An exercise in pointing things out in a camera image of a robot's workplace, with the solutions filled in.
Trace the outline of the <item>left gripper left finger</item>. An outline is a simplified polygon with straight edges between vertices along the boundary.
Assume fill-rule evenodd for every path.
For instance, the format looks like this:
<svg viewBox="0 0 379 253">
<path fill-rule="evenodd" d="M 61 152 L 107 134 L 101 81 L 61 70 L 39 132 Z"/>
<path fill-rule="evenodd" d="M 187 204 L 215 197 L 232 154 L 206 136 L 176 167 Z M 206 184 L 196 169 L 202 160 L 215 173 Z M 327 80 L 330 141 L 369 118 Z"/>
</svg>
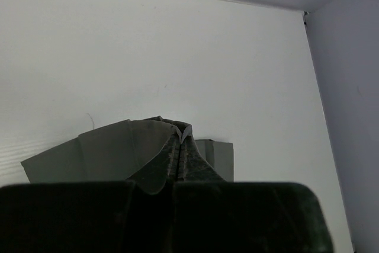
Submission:
<svg viewBox="0 0 379 253">
<path fill-rule="evenodd" d="M 122 140 L 96 146 L 98 178 L 79 139 L 29 159 L 30 183 L 1 189 L 1 251 L 179 252 L 176 143 L 141 165 Z"/>
</svg>

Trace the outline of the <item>grey pleated skirt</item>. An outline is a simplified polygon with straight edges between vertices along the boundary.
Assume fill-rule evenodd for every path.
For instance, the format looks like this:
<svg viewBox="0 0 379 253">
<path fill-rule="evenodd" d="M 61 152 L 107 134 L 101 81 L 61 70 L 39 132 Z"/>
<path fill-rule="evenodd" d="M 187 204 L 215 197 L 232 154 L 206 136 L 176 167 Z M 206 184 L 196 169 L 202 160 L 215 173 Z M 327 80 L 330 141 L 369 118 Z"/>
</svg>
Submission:
<svg viewBox="0 0 379 253">
<path fill-rule="evenodd" d="M 177 181 L 234 179 L 232 143 L 194 139 L 160 116 L 110 124 L 22 161 L 31 183 L 132 180 L 148 194 Z"/>
</svg>

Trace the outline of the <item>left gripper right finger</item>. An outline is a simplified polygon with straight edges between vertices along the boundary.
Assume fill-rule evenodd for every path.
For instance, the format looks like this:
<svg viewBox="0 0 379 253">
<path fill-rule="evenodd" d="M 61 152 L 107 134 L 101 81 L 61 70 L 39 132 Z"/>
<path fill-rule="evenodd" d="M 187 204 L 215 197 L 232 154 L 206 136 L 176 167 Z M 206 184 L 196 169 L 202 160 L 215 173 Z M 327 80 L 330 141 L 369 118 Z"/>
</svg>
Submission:
<svg viewBox="0 0 379 253">
<path fill-rule="evenodd" d="M 174 252 L 332 252 L 319 201 L 295 182 L 227 182 L 182 140 Z"/>
</svg>

